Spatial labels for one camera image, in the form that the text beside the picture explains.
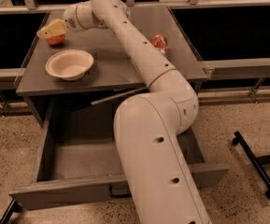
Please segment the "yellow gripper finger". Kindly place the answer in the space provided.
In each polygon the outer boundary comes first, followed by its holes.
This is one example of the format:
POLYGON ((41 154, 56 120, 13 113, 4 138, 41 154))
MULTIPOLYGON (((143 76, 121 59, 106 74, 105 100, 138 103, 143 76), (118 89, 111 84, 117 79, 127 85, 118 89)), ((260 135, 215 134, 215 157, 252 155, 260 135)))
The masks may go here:
POLYGON ((67 30, 68 28, 64 20, 55 19, 43 26, 36 34, 41 39, 48 39, 58 35, 65 35, 67 30))

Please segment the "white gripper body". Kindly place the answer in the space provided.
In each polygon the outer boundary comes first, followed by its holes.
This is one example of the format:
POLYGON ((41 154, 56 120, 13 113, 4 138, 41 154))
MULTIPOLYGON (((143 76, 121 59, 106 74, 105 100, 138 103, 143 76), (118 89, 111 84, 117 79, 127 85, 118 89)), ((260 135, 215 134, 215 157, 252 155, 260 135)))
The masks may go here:
POLYGON ((92 28, 106 28, 93 14, 90 1, 69 6, 64 11, 63 19, 68 29, 73 32, 82 32, 92 28))

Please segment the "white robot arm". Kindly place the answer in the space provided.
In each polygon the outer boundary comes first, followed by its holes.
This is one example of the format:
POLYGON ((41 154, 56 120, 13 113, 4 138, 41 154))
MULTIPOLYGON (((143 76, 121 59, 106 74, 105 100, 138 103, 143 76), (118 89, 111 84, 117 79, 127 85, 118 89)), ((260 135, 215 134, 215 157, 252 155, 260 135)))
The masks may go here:
POLYGON ((70 6, 61 19, 38 31, 42 39, 108 28, 147 86, 124 100, 114 136, 141 224, 212 224, 178 144, 198 114, 198 97, 185 77, 130 22, 121 0, 70 6))

